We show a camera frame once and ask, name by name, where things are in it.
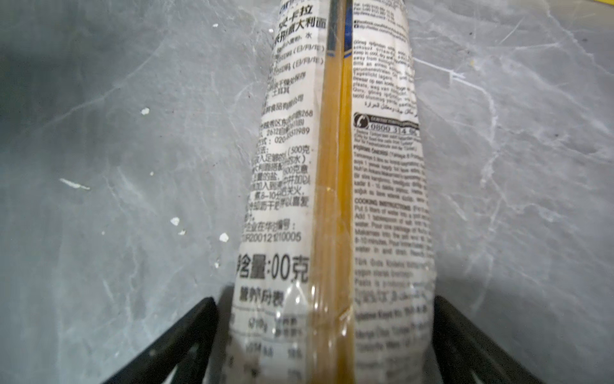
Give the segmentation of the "blue clear spaghetti bag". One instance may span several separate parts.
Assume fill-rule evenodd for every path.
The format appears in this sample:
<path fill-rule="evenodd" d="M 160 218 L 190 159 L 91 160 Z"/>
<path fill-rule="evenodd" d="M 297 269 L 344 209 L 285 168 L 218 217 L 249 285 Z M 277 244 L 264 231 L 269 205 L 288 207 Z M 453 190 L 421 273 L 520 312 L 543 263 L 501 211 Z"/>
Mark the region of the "blue clear spaghetti bag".
<path fill-rule="evenodd" d="M 237 260 L 223 383 L 307 383 L 313 236 L 326 62 L 338 1 L 284 1 Z"/>
<path fill-rule="evenodd" d="M 353 1 L 349 382 L 420 383 L 432 337 L 436 268 L 402 1 Z"/>

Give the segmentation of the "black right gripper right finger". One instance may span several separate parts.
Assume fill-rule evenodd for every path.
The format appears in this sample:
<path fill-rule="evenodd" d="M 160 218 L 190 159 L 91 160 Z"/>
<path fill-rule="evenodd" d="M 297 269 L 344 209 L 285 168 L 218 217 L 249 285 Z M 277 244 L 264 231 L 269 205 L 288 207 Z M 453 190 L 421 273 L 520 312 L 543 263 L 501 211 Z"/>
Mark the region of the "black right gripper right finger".
<path fill-rule="evenodd" d="M 433 349 L 444 383 L 543 383 L 439 295 Z"/>

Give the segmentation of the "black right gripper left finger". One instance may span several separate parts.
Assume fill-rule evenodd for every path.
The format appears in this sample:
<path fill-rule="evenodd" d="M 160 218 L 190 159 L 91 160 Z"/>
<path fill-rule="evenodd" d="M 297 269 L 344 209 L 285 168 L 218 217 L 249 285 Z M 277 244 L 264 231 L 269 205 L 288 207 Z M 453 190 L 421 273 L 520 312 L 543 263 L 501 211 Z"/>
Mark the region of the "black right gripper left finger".
<path fill-rule="evenodd" d="M 108 383 L 202 383 L 218 325 L 217 305 L 205 298 Z"/>

